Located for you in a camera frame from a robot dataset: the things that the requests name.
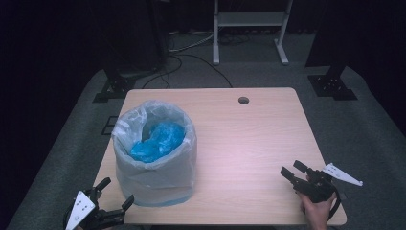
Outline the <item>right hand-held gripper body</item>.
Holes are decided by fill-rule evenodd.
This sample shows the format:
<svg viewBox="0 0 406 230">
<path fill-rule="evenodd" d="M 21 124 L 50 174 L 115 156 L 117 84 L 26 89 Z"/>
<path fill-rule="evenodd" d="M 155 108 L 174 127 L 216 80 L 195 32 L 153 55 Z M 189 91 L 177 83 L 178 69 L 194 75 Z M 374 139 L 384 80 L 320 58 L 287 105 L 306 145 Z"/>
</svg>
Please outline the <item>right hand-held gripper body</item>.
<svg viewBox="0 0 406 230">
<path fill-rule="evenodd" d="M 333 178 L 356 186 L 363 185 L 361 180 L 337 168 L 333 163 L 327 164 L 320 171 L 308 167 L 306 175 L 308 180 L 297 177 L 298 184 L 293 186 L 293 188 L 308 196 L 313 203 L 327 201 L 333 193 L 338 194 L 336 187 L 332 184 Z"/>
</svg>

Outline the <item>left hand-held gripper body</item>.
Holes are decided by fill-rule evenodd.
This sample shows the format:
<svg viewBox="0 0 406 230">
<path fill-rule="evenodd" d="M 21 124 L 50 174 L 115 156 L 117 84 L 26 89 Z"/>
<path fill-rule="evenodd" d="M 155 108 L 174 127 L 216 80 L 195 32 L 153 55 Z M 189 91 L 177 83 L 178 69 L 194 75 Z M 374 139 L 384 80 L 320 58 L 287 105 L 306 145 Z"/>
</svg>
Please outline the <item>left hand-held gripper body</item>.
<svg viewBox="0 0 406 230">
<path fill-rule="evenodd" d="M 102 192 L 78 191 L 63 217 L 64 230 L 104 230 L 124 224 L 124 210 L 105 211 L 99 207 Z"/>
</svg>

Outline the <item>white translucent plastic bag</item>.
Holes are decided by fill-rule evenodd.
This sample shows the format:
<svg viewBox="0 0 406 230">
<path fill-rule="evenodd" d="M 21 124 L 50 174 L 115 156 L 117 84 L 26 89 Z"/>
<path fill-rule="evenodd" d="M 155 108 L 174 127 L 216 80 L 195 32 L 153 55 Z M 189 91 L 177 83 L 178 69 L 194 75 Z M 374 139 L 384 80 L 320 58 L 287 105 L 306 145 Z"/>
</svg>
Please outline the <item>white translucent plastic bag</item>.
<svg viewBox="0 0 406 230">
<path fill-rule="evenodd" d="M 134 160 L 129 155 L 132 147 L 148 139 L 151 127 L 162 122 L 174 122 L 185 129 L 182 144 L 155 162 Z M 112 140 L 122 191 L 194 191 L 197 137 L 192 120 L 177 105 L 146 101 L 128 110 L 116 122 Z"/>
</svg>

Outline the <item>green plastic bin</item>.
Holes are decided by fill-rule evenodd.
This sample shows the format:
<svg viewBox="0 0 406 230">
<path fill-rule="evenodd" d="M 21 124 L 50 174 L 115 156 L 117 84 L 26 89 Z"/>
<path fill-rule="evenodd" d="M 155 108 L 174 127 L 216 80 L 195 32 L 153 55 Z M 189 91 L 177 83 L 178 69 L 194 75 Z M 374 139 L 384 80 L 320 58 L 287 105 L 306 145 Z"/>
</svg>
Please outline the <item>green plastic bin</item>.
<svg viewBox="0 0 406 230">
<path fill-rule="evenodd" d="M 144 191 L 131 193 L 123 191 L 125 198 L 134 195 L 133 203 L 142 207 L 165 207 L 186 202 L 193 195 L 193 190 L 186 191 Z"/>
</svg>

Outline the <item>blue plastic wad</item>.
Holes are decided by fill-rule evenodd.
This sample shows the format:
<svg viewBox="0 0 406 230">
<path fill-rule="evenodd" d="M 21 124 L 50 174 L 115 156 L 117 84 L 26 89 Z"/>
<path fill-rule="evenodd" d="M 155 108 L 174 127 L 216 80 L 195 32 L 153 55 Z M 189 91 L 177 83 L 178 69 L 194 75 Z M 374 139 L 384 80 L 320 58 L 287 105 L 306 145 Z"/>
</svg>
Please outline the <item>blue plastic wad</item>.
<svg viewBox="0 0 406 230">
<path fill-rule="evenodd" d="M 130 151 L 130 156 L 143 163 L 152 163 L 170 154 L 180 146 L 185 137 L 185 129 L 174 122 L 162 122 L 153 125 L 149 138 L 137 142 Z"/>
</svg>

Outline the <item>person's right hand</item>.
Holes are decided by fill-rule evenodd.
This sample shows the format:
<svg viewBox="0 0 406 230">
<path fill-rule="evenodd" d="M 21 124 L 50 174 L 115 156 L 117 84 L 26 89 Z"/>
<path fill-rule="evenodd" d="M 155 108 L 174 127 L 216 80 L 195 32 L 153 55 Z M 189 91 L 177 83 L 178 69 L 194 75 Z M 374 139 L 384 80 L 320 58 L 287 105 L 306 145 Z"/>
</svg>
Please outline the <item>person's right hand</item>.
<svg viewBox="0 0 406 230">
<path fill-rule="evenodd" d="M 305 215 L 308 230 L 327 230 L 329 212 L 336 194 L 333 193 L 327 201 L 319 203 L 313 203 L 307 195 L 300 192 L 297 192 L 297 196 L 301 201 L 301 210 Z"/>
</svg>

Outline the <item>black stand base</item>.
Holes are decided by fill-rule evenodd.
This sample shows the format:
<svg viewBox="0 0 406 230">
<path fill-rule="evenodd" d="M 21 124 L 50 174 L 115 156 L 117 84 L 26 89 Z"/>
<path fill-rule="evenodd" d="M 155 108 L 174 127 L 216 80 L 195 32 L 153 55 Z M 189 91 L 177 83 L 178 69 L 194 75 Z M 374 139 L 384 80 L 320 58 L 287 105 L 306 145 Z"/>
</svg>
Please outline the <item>black stand base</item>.
<svg viewBox="0 0 406 230">
<path fill-rule="evenodd" d="M 123 99 L 135 84 L 135 72 L 132 68 L 104 69 L 107 81 L 101 92 L 97 93 L 94 103 L 107 103 L 110 99 Z"/>
<path fill-rule="evenodd" d="M 341 74 L 344 64 L 332 64 L 323 75 L 309 75 L 308 79 L 318 97 L 331 97 L 335 101 L 355 101 L 353 91 L 345 86 Z"/>
</svg>

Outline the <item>black rectangular floor frame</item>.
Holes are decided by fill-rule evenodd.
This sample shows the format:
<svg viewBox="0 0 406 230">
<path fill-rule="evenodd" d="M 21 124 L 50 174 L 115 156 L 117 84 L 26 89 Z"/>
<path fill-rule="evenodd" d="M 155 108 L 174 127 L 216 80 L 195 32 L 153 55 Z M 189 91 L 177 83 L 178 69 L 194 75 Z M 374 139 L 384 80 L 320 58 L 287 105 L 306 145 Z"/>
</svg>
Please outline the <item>black rectangular floor frame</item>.
<svg viewBox="0 0 406 230">
<path fill-rule="evenodd" d="M 112 133 L 117 120 L 118 116 L 109 116 L 104 127 L 101 130 L 101 135 L 109 136 Z"/>
</svg>

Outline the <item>white metal stand frame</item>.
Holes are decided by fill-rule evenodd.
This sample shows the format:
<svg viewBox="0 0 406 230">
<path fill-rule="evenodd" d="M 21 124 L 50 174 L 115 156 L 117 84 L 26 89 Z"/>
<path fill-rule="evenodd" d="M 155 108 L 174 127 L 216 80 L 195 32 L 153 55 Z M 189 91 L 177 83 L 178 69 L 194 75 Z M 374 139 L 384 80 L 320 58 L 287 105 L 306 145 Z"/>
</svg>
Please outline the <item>white metal stand frame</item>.
<svg viewBox="0 0 406 230">
<path fill-rule="evenodd" d="M 214 0 L 214 42 L 213 64 L 220 63 L 218 35 L 221 28 L 227 27 L 279 27 L 279 37 L 274 39 L 282 65 L 288 65 L 289 60 L 282 46 L 287 24 L 289 21 L 293 0 L 287 0 L 283 11 L 264 12 L 221 12 L 218 10 L 219 0 Z"/>
</svg>

